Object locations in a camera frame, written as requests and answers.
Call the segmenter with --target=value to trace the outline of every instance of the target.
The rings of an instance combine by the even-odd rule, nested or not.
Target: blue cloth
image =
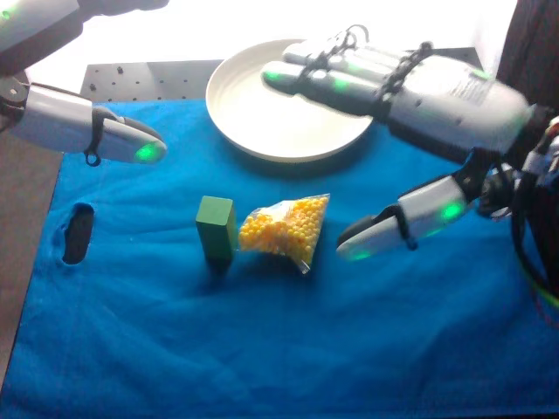
[[[419,249],[347,263],[335,240],[407,189],[454,170],[381,127],[326,161],[253,159],[203,101],[113,104],[161,132],[159,165],[66,155],[0,416],[403,417],[559,409],[559,333],[538,317],[508,223],[471,213]],[[202,195],[260,206],[330,193],[311,272],[238,254],[204,261]],[[95,210],[79,265],[61,262],[73,206]]]

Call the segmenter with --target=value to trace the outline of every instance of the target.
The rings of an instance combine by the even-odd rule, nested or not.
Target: round plate
[[[222,134],[251,155],[285,162],[333,155],[370,125],[372,118],[339,113],[296,95],[275,92],[260,77],[262,67],[281,60],[301,39],[254,45],[225,60],[206,90],[210,117]]]

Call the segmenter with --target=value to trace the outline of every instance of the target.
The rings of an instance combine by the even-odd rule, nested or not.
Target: robotic hand
[[[40,147],[84,153],[90,166],[102,159],[155,163],[167,153],[162,137],[136,120],[93,106],[77,94],[14,75],[76,38],[94,15],[153,10],[169,0],[0,1],[0,133]]]
[[[467,63],[433,55],[429,43],[411,53],[384,51],[369,43],[363,26],[354,25],[327,42],[291,45],[283,59],[262,71],[276,91],[373,116],[402,140],[465,164],[350,226],[338,240],[345,258],[366,258],[403,243],[415,249],[418,238],[460,219],[487,192],[491,169],[499,179],[511,178],[504,182],[505,198],[496,194],[499,205],[485,202],[492,212],[514,209],[514,185],[521,182],[514,178],[528,174],[534,187],[535,178],[545,182],[556,171],[558,154],[549,146],[556,132],[550,128],[559,127],[551,122],[553,111],[529,106],[519,92]],[[544,139],[547,147],[539,147]]]

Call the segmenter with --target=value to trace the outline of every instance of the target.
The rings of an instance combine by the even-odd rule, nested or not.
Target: clear plastic packet
[[[329,200],[330,194],[310,196],[254,210],[238,233],[240,250],[288,256],[307,273]]]

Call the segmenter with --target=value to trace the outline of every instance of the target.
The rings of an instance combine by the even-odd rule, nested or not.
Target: black oval hole
[[[78,203],[64,232],[65,249],[62,260],[66,264],[78,264],[86,258],[93,230],[94,211],[91,205]]]

